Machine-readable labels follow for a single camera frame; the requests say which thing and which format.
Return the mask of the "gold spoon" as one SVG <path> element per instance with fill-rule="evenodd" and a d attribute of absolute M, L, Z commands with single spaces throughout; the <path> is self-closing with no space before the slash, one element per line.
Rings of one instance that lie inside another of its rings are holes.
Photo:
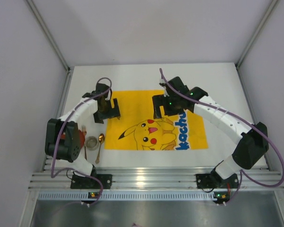
<path fill-rule="evenodd" d="M 105 135 L 103 133 L 101 133 L 98 137 L 98 141 L 99 141 L 99 147 L 98 147 L 98 154 L 95 160 L 95 164 L 98 164 L 100 162 L 100 151 L 101 151 L 101 146 L 102 144 L 105 142 Z"/>

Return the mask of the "copper fork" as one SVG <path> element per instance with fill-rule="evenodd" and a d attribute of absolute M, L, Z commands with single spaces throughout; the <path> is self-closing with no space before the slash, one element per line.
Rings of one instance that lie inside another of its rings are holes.
<path fill-rule="evenodd" d="M 85 146 L 86 135 L 87 135 L 86 126 L 85 126 L 85 125 L 82 125 L 81 129 L 82 129 L 83 136 L 84 136 L 84 140 L 83 140 L 84 157 L 85 157 L 85 159 L 87 160 L 87 150 L 86 150 L 86 146 Z"/>

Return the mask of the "yellow pikachu placemat cloth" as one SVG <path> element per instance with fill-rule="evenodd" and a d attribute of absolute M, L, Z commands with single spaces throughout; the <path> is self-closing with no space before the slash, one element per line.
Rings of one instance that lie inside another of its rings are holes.
<path fill-rule="evenodd" d="M 202 117 L 185 111 L 180 115 L 153 117 L 152 97 L 160 90 L 115 91 L 120 118 L 107 121 L 105 149 L 194 150 L 207 149 Z"/>

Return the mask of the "small metal cup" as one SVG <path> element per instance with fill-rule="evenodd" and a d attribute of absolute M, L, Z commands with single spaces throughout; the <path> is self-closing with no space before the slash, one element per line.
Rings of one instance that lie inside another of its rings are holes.
<path fill-rule="evenodd" d="M 90 151 L 96 150 L 99 147 L 98 138 L 96 138 L 94 136 L 86 137 L 85 146 Z"/>

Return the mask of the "red plastic plate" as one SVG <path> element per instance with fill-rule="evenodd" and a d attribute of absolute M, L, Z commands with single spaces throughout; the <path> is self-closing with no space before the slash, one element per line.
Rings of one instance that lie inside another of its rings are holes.
<path fill-rule="evenodd" d="M 85 136 L 86 133 L 79 130 L 79 136 L 80 136 L 80 148 L 82 148 L 84 146 L 85 143 Z M 61 135 L 61 139 L 64 140 L 65 139 L 65 132 Z"/>

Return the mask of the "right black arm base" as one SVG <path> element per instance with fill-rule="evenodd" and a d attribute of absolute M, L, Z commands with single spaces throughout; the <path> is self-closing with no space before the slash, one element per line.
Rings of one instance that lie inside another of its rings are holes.
<path fill-rule="evenodd" d="M 237 174 L 233 174 L 227 179 L 222 179 L 219 176 L 213 177 L 211 174 L 196 174 L 195 176 L 198 189 L 237 189 L 239 185 Z"/>

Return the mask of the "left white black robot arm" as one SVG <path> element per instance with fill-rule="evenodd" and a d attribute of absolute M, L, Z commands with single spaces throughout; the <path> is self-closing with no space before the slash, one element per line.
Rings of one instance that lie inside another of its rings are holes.
<path fill-rule="evenodd" d="M 53 158 L 52 178 L 64 170 L 74 171 L 87 178 L 96 177 L 95 166 L 81 154 L 85 136 L 82 125 L 86 122 L 103 124 L 106 119 L 119 119 L 121 114 L 118 101 L 111 97 L 111 86 L 98 82 L 95 90 L 85 93 L 67 114 L 48 121 L 45 153 Z"/>

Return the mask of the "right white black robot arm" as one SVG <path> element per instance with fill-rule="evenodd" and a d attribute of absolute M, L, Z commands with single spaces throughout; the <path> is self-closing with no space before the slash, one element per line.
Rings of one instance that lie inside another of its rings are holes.
<path fill-rule="evenodd" d="M 180 77 L 170 81 L 161 78 L 159 84 L 164 88 L 164 93 L 152 98 L 155 119 L 163 115 L 180 115 L 189 110 L 216 126 L 236 144 L 234 152 L 210 173 L 210 179 L 216 185 L 221 185 L 241 169 L 251 169 L 267 152 L 268 143 L 262 137 L 267 134 L 264 124 L 253 125 L 235 118 L 201 88 L 189 89 Z"/>

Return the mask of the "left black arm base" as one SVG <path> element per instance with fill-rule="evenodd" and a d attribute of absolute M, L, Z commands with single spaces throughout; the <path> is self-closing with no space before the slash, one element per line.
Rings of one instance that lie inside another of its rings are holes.
<path fill-rule="evenodd" d="M 97 174 L 96 178 L 102 183 L 103 189 L 110 189 L 112 185 L 111 174 Z M 73 174 L 71 189 L 100 189 L 100 184 L 93 179 Z"/>

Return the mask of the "aluminium mounting rail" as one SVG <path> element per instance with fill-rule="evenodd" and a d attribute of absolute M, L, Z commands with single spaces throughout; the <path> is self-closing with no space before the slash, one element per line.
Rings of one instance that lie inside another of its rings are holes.
<path fill-rule="evenodd" d="M 116 191 L 196 191 L 196 174 L 209 173 L 210 168 L 97 168 L 100 174 L 111 174 L 111 190 Z M 65 172 L 51 178 L 48 169 L 33 173 L 28 189 L 37 190 L 69 190 L 71 180 Z"/>

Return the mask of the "left aluminium frame post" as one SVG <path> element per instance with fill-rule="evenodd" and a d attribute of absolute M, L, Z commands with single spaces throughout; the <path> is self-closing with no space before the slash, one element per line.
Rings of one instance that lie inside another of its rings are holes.
<path fill-rule="evenodd" d="M 53 52 L 55 55 L 58 57 L 60 63 L 62 64 L 63 68 L 68 72 L 70 71 L 70 67 L 65 60 L 62 52 L 60 51 L 58 44 L 56 43 L 52 33 L 50 32 L 50 29 L 48 28 L 46 22 L 44 21 L 41 13 L 39 12 L 36 4 L 34 3 L 33 0 L 24 0 L 30 11 L 32 12 L 34 18 L 36 19 L 38 25 L 40 26 L 43 34 L 45 35 L 49 45 L 51 46 Z"/>

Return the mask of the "aluminium frame post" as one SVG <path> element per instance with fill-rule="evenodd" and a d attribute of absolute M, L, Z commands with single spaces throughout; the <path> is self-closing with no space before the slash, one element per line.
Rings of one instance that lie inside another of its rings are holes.
<path fill-rule="evenodd" d="M 257 24 L 252 36 L 250 37 L 247 45 L 244 47 L 238 61 L 235 63 L 236 69 L 239 69 L 244 60 L 246 59 L 247 55 L 253 48 L 254 44 L 256 43 L 257 39 L 260 37 L 263 29 L 265 28 L 266 24 L 268 23 L 269 19 L 271 18 L 273 12 L 277 8 L 280 0 L 271 0 L 269 2 L 268 7 L 266 8 L 263 16 L 261 17 L 259 23 Z"/>
<path fill-rule="evenodd" d="M 45 35 L 49 45 L 51 46 L 53 52 L 55 55 L 58 57 L 60 63 L 62 64 L 63 68 L 68 72 L 70 71 L 70 67 L 65 60 L 62 52 L 60 51 L 58 44 L 56 43 L 52 33 L 50 32 L 50 29 L 48 28 L 46 22 L 44 21 L 41 13 L 39 12 L 36 4 L 34 3 L 33 0 L 24 0 L 30 11 L 32 12 L 34 18 L 36 19 L 38 25 L 40 26 L 43 34 Z"/>

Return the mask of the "right aluminium frame post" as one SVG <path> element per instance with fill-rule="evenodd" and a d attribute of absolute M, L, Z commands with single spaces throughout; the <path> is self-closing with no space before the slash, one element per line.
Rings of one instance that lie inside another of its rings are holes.
<path fill-rule="evenodd" d="M 280 0 L 271 0 L 269 2 L 268 7 L 266 8 L 263 16 L 261 17 L 259 23 L 257 24 L 252 36 L 250 37 L 247 45 L 244 47 L 238 61 L 235 63 L 236 69 L 239 69 L 244 60 L 246 59 L 247 55 L 253 48 L 254 44 L 256 43 L 257 39 L 260 37 L 263 29 L 265 28 L 266 24 L 268 23 L 269 19 L 271 18 L 273 12 L 277 8 Z"/>

